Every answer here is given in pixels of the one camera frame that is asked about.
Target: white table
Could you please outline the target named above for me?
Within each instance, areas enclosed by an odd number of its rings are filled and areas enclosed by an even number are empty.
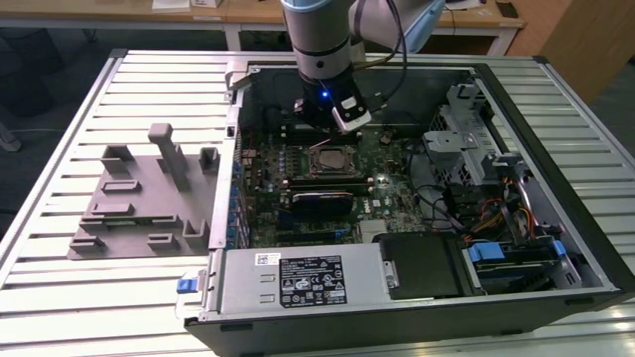
[[[208,357],[175,317],[176,279],[205,257],[69,261],[68,243],[96,187],[107,144],[156,154],[145,130],[169,122],[184,152],[216,146],[227,63],[288,61],[289,53],[131,51],[109,58],[0,243],[0,357]],[[583,203],[635,270],[635,162],[548,65],[531,58],[411,56],[485,62]],[[497,124],[508,147],[509,134]],[[191,308],[197,295],[184,295]],[[503,337],[312,353],[311,356],[632,356],[632,301]]]

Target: barcode label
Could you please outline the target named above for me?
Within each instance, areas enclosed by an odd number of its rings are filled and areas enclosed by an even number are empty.
[[[256,266],[276,266],[280,264],[280,253],[256,254]]]

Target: white sticker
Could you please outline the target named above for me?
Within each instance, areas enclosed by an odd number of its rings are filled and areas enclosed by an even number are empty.
[[[217,16],[192,16],[192,18],[200,21],[220,21],[220,17]]]
[[[256,266],[276,266],[280,263],[280,253],[256,254]]]

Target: wooden desk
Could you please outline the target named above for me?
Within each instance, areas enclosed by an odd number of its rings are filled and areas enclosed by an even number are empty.
[[[452,22],[443,13],[433,34],[492,36],[488,54],[504,55],[524,20],[501,17],[493,0],[453,15]],[[152,13],[152,0],[0,0],[0,27],[223,30],[231,51],[241,49],[240,31],[284,31],[279,0],[224,0],[187,13]]]
[[[225,12],[225,34],[232,51],[239,51],[239,32],[241,30],[284,30],[281,3],[279,0],[228,0]],[[435,35],[491,36],[495,37],[488,55],[504,56],[516,32],[524,27],[523,19],[503,17],[493,0],[475,9],[444,11]]]

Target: motherboard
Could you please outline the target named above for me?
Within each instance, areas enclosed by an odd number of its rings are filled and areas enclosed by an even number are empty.
[[[363,129],[319,144],[303,130],[245,132],[251,248],[368,242],[424,231],[405,172],[407,138]]]

